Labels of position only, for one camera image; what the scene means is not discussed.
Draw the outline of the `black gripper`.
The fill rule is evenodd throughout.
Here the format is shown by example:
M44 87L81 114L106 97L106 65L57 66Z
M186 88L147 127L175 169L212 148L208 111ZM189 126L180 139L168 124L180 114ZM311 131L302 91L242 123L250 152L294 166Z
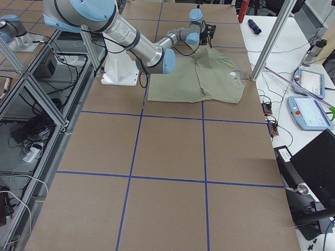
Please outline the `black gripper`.
M214 38L216 25L204 23L200 33L200 45L209 45L212 49L211 40Z

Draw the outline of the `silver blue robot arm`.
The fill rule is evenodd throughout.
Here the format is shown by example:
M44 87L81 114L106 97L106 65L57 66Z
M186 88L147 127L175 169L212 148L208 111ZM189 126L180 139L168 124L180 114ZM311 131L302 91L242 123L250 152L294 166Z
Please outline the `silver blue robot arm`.
M90 32L107 34L137 58L140 71L149 74L172 73L176 66L172 48L180 41L199 45L207 31L199 8L190 11L187 28L170 30L157 43L123 19L114 1L43 1L43 17L46 25L57 30L79 33L86 25Z

